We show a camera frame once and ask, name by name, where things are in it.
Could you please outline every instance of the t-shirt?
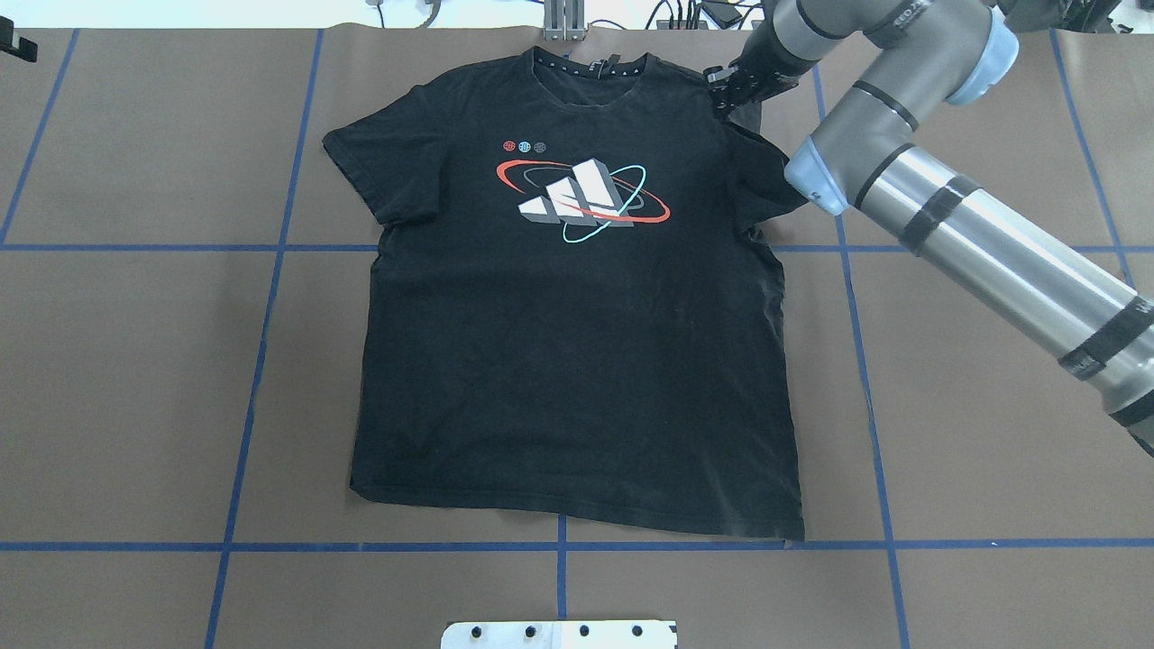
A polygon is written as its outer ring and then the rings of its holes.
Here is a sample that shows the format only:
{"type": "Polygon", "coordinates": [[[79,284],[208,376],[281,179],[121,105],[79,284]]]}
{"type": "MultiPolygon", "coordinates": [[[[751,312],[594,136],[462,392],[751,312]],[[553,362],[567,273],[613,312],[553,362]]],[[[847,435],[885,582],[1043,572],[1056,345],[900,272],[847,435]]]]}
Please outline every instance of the t-shirt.
{"type": "Polygon", "coordinates": [[[357,493],[802,538],[784,276],[756,224],[804,199],[699,74],[534,47],[323,143],[384,225],[357,493]]]}

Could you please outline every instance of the shirt sleeve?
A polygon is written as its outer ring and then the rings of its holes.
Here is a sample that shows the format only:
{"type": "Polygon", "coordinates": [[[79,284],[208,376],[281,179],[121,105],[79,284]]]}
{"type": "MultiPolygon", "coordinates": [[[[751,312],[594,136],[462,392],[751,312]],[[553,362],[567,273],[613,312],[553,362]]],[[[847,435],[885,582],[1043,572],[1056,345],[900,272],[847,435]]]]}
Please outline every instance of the shirt sleeve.
{"type": "Polygon", "coordinates": [[[382,225],[436,216],[450,115],[436,82],[360,120],[322,143],[382,225]]]}
{"type": "Polygon", "coordinates": [[[737,231],[805,204],[805,196],[786,181],[785,167],[789,158],[781,149],[735,124],[725,125],[725,136],[737,231]]]}

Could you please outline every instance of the shirt hem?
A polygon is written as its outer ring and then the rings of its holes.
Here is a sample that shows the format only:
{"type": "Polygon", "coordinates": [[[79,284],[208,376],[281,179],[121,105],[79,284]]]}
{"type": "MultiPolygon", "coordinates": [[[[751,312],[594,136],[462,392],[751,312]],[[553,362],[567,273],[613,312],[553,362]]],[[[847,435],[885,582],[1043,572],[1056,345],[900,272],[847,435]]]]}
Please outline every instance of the shirt hem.
{"type": "Polygon", "coordinates": [[[576,519],[688,534],[787,540],[804,540],[805,537],[804,523],[800,517],[722,520],[651,512],[544,494],[427,490],[357,484],[350,486],[366,500],[394,505],[550,512],[576,519]]]}

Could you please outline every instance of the blue tape line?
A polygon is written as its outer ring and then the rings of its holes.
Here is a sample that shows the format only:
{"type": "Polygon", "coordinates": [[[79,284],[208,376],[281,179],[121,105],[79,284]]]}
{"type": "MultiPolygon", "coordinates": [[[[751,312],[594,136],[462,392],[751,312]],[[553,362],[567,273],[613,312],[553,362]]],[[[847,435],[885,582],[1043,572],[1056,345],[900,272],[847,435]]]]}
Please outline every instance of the blue tape line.
{"type": "Polygon", "coordinates": [[[817,96],[817,114],[825,119],[825,92],[822,90],[822,64],[814,66],[814,94],[817,96]]]}
{"type": "Polygon", "coordinates": [[[150,543],[133,540],[0,542],[0,552],[220,552],[219,543],[150,543]]]}
{"type": "MultiPolygon", "coordinates": [[[[825,120],[825,99],[822,96],[820,76],[815,75],[814,88],[817,95],[818,118],[825,120]]],[[[898,620],[898,637],[901,649],[909,649],[909,628],[906,624],[905,596],[901,591],[901,574],[898,569],[898,551],[893,544],[893,523],[890,519],[890,498],[885,487],[885,469],[882,463],[882,443],[877,435],[877,419],[874,413],[874,393],[869,382],[869,367],[865,364],[865,345],[862,342],[861,318],[857,314],[857,297],[854,293],[853,273],[849,266],[849,246],[846,240],[846,223],[842,215],[834,216],[838,227],[838,245],[841,248],[841,274],[846,282],[846,297],[849,301],[849,323],[854,331],[854,349],[857,355],[857,372],[862,391],[865,397],[865,410],[869,415],[869,437],[874,447],[874,475],[877,483],[877,499],[882,509],[882,530],[885,534],[886,557],[890,564],[890,588],[893,591],[893,609],[898,620]]]]}
{"type": "Polygon", "coordinates": [[[569,523],[564,514],[557,516],[557,619],[569,619],[569,594],[565,588],[568,573],[569,523]]]}
{"type": "Polygon", "coordinates": [[[291,253],[375,253],[375,244],[288,244],[291,253]]]}
{"type": "Polygon", "coordinates": [[[256,417],[256,394],[261,387],[264,373],[264,357],[269,346],[269,323],[272,320],[272,308],[277,301],[277,288],[280,283],[280,269],[284,266],[285,244],[288,240],[288,226],[292,222],[292,208],[297,197],[297,179],[300,176],[300,162],[305,154],[305,137],[308,134],[308,118],[313,107],[313,94],[316,90],[316,70],[321,62],[321,46],[324,43],[324,30],[316,30],[316,42],[313,45],[313,66],[308,75],[308,89],[305,92],[305,107],[301,111],[300,128],[297,133],[297,152],[292,163],[292,176],[288,179],[288,195],[285,199],[284,218],[280,222],[280,238],[277,241],[277,259],[272,264],[272,279],[269,283],[269,299],[264,305],[264,320],[261,323],[261,343],[256,350],[256,367],[253,371],[253,385],[248,391],[248,410],[245,415],[245,432],[240,440],[240,453],[237,457],[237,473],[232,483],[232,497],[228,502],[228,519],[225,522],[224,549],[220,552],[220,566],[217,570],[216,589],[212,594],[212,607],[209,611],[208,631],[204,634],[204,649],[212,649],[216,641],[217,624],[220,618],[220,603],[224,599],[224,584],[228,576],[230,545],[237,529],[237,512],[240,508],[240,492],[245,484],[245,468],[248,463],[248,448],[253,439],[253,423],[256,417]]]}
{"type": "MultiPolygon", "coordinates": [[[[1154,538],[976,538],[894,540],[587,540],[564,543],[569,552],[854,552],[897,550],[1003,550],[1003,549],[1154,549],[1154,538]]],[[[0,552],[222,552],[223,543],[164,542],[0,542],[0,552]]],[[[452,553],[452,552],[557,552],[552,540],[509,542],[373,542],[373,543],[231,543],[228,553],[452,553]]]]}
{"type": "Polygon", "coordinates": [[[1074,133],[1078,135],[1078,144],[1081,147],[1082,157],[1086,158],[1086,167],[1089,170],[1089,179],[1094,184],[1094,193],[1097,194],[1097,204],[1102,208],[1102,216],[1106,217],[1106,229],[1110,232],[1110,241],[1114,243],[1114,252],[1118,255],[1118,263],[1122,266],[1122,274],[1126,278],[1126,284],[1134,286],[1134,276],[1130,273],[1130,263],[1126,254],[1122,249],[1122,238],[1118,237],[1118,227],[1114,223],[1114,212],[1110,211],[1110,203],[1106,200],[1106,191],[1102,189],[1102,179],[1097,174],[1097,165],[1094,164],[1094,156],[1089,152],[1089,143],[1086,141],[1086,133],[1081,127],[1081,119],[1078,117],[1078,107],[1074,105],[1073,94],[1070,91],[1070,79],[1066,76],[1066,66],[1062,59],[1062,47],[1058,46],[1057,31],[1050,29],[1050,46],[1054,50],[1054,61],[1058,66],[1058,79],[1062,80],[1062,92],[1066,96],[1066,109],[1070,111],[1070,119],[1074,125],[1074,133]]]}
{"type": "Polygon", "coordinates": [[[233,543],[231,552],[556,552],[542,542],[233,543]]]}
{"type": "MultiPolygon", "coordinates": [[[[63,252],[115,252],[115,253],[273,253],[278,244],[3,244],[0,251],[63,253],[63,252]]],[[[290,253],[369,253],[376,252],[373,244],[286,244],[290,253]]]]}
{"type": "Polygon", "coordinates": [[[57,97],[60,96],[60,87],[63,85],[68,64],[72,62],[73,52],[76,51],[77,39],[80,39],[80,30],[74,29],[72,39],[68,40],[68,49],[65,50],[65,60],[60,62],[60,70],[57,72],[57,81],[52,84],[52,92],[48,94],[48,103],[44,106],[44,113],[40,114],[40,124],[36,127],[36,135],[32,136],[32,146],[28,149],[28,157],[24,158],[24,167],[21,169],[20,179],[16,180],[16,189],[13,192],[12,201],[8,203],[8,211],[5,214],[3,224],[0,225],[0,245],[8,238],[12,221],[16,217],[20,195],[24,193],[24,184],[28,181],[28,174],[32,170],[32,161],[36,159],[36,151],[40,148],[40,140],[44,139],[44,129],[48,126],[48,117],[52,114],[52,109],[57,105],[57,97]]]}
{"type": "Polygon", "coordinates": [[[275,244],[5,244],[0,249],[37,253],[231,253],[276,252],[275,244]]]}
{"type": "MultiPolygon", "coordinates": [[[[1114,246],[1071,246],[1082,254],[1112,253],[1114,246]]],[[[36,253],[275,253],[280,249],[277,244],[5,244],[0,251],[36,252],[36,253]]],[[[286,253],[375,253],[373,244],[286,244],[286,253]]],[[[901,246],[848,244],[782,244],[773,246],[774,252],[782,253],[908,253],[901,246]]],[[[1122,246],[1126,253],[1154,253],[1154,246],[1122,246]]]]}
{"type": "Polygon", "coordinates": [[[1051,547],[1154,547],[1154,538],[987,538],[898,540],[898,550],[1014,550],[1051,547]]]}

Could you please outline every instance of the white metal bracket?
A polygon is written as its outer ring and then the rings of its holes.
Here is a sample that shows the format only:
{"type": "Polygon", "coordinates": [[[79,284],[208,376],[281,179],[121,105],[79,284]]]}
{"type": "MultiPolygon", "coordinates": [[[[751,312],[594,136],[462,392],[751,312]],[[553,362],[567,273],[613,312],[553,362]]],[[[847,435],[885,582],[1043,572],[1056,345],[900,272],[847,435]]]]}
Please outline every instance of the white metal bracket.
{"type": "Polygon", "coordinates": [[[441,635],[441,649],[677,649],[677,622],[456,622],[441,635]]]}
{"type": "Polygon", "coordinates": [[[545,0],[546,40],[585,40],[585,0],[545,0]]]}

